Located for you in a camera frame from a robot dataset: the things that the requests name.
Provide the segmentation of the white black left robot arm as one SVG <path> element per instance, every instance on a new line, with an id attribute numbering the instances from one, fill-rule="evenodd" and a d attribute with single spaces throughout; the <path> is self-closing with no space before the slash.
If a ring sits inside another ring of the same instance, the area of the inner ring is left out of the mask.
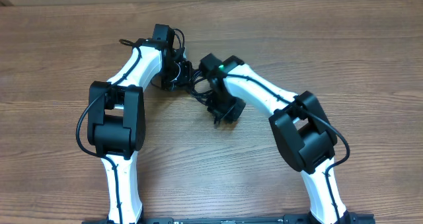
<path id="1" fill-rule="evenodd" d="M 150 38 L 120 43 L 132 54 L 113 77 L 90 85 L 75 139 L 83 152 L 104 165 L 110 209 L 103 223 L 142 223 L 137 157 L 146 135 L 144 92 L 156 77 L 163 91 L 186 89 L 192 65 L 185 56 L 183 32 L 166 24 L 156 24 Z"/>

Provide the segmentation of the black usb cable white plug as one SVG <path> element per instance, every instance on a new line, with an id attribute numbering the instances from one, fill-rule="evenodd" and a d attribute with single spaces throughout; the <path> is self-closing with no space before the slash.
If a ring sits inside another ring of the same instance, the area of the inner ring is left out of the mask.
<path id="1" fill-rule="evenodd" d="M 195 69 L 189 82 L 188 93 L 200 104 L 206 105 L 212 95 L 208 80 L 199 69 Z"/>

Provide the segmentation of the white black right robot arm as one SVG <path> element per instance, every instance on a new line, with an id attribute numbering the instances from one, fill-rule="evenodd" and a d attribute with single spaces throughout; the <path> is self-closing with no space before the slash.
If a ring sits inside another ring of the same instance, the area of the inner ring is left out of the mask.
<path id="1" fill-rule="evenodd" d="M 208 54 L 199 69 L 220 106 L 230 100 L 246 102 L 268 119 L 280 155 L 302 176 L 311 220 L 345 223 L 348 210 L 334 175 L 334 168 L 346 161 L 335 161 L 334 146 L 345 138 L 330 124 L 317 97 L 277 87 L 236 56 L 221 61 Z"/>

